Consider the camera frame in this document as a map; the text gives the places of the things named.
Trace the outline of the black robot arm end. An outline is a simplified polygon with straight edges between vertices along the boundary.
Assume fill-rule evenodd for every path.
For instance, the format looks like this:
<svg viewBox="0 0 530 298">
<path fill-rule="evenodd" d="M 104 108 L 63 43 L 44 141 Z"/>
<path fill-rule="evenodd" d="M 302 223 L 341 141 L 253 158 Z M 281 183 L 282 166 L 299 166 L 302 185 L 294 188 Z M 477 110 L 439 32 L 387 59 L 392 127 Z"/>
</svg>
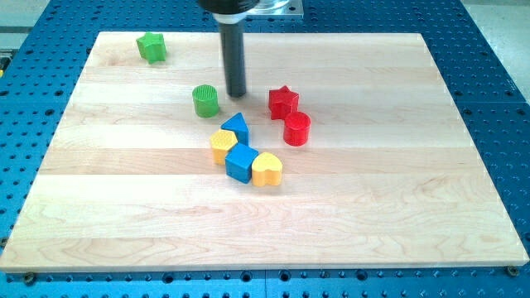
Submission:
<svg viewBox="0 0 530 298">
<path fill-rule="evenodd" d="M 197 0 L 197 3 L 218 23 L 233 25 L 242 21 L 259 0 Z"/>
</svg>

